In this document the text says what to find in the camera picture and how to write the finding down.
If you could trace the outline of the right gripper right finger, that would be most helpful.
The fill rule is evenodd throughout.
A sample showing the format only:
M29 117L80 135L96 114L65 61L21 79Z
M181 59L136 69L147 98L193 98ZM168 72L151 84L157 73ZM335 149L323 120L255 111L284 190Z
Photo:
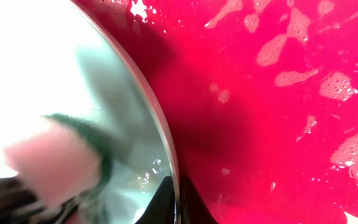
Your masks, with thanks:
M180 180L180 207L181 224L218 224L188 177Z

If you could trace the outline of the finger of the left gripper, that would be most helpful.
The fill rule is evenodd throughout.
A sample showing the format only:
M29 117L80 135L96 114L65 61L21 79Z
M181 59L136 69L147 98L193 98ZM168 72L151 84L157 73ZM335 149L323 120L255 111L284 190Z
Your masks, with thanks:
M17 178L0 178L0 224L62 224L75 213L72 199L47 208Z

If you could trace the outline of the light blue plate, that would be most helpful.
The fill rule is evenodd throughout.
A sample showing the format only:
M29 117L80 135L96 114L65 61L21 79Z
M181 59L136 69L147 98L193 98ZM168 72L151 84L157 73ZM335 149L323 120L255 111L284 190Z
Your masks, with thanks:
M108 223L136 223L166 176L173 181L174 223L180 222L167 121L123 47L72 1L0 1L0 178L25 186L4 158L4 130L56 113L113 139Z

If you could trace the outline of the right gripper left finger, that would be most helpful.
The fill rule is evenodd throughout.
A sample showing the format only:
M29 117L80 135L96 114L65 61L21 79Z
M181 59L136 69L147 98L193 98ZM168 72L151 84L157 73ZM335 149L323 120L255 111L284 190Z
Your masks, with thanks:
M175 193L173 181L166 176L159 185L156 193L143 215L135 224L174 224Z

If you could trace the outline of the pink sponge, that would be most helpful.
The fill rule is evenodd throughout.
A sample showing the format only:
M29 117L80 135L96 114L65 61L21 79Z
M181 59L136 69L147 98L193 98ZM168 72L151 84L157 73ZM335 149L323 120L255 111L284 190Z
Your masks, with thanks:
M106 190L114 169L113 139L93 124L65 114L21 121L2 133L8 167L59 223L108 223Z

